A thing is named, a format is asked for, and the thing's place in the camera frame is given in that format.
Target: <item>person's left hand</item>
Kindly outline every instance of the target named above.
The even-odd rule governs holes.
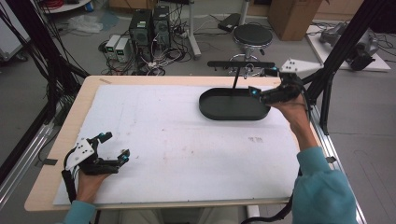
[[[84,203],[93,203],[96,192],[108,176],[110,175],[85,175],[81,170],[78,171],[78,192],[76,200]]]

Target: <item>black stool seat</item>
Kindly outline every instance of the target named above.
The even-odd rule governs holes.
[[[234,38],[241,44],[252,46],[268,45],[272,41],[269,30],[257,24],[243,24],[233,30]]]

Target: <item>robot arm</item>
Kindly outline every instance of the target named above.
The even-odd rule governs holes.
[[[99,143],[104,143],[112,136],[111,133],[99,133],[94,138],[81,139],[64,158],[62,177],[70,202],[73,202],[77,197],[75,175],[71,173],[71,170],[77,165],[86,175],[117,174],[121,166],[129,160],[129,149],[123,150],[114,161],[105,161],[99,158],[97,153]]]
[[[318,71],[320,68],[323,68],[323,64],[321,63],[288,59],[279,69],[281,83],[278,87],[268,91],[261,91],[255,87],[248,87],[250,96],[257,98],[266,105],[287,102],[296,98],[300,93],[306,94],[304,83],[297,74]]]

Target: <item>black metal pole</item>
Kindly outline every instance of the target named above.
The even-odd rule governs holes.
[[[318,97],[323,92],[322,108],[320,110],[320,127],[323,132],[329,134],[327,121],[329,116],[329,106],[332,91],[332,80],[341,64],[347,58],[363,34],[367,31],[370,24],[384,8],[388,0],[365,0],[356,12],[355,16],[347,26],[343,35],[340,37],[328,58],[324,63],[323,69],[303,79],[304,84],[312,81],[308,88],[310,103],[315,104]]]

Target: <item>pen mark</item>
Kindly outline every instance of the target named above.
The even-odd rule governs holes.
[[[248,140],[252,143],[263,143],[262,138],[260,137],[249,137]]]
[[[99,80],[101,80],[101,81],[103,81],[103,82],[105,82],[105,83],[107,83],[107,84],[111,84],[110,81],[107,81],[107,80],[105,80],[105,79],[99,78]]]

